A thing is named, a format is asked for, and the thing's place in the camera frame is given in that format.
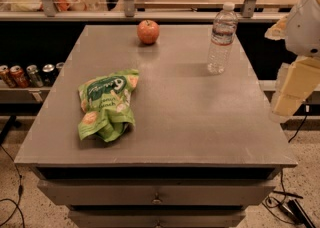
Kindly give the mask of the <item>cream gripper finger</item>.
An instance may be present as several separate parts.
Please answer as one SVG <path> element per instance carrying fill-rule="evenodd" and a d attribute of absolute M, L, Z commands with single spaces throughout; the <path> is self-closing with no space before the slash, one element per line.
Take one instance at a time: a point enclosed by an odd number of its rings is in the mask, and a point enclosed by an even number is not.
<path fill-rule="evenodd" d="M 288 16 L 279 19 L 274 25 L 267 29 L 264 37 L 270 40 L 284 40 L 286 36 L 286 25 Z"/>
<path fill-rule="evenodd" d="M 269 118 L 276 123 L 286 122 L 319 84 L 319 58 L 298 56 L 291 64 L 283 63 L 277 74 Z"/>

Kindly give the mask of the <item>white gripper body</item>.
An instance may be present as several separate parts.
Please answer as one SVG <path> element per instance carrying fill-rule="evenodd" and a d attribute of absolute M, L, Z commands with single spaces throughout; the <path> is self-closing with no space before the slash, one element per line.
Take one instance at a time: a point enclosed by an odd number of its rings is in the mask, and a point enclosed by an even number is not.
<path fill-rule="evenodd" d="M 291 9 L 285 45 L 296 55 L 320 57 L 320 0 L 299 0 Z"/>

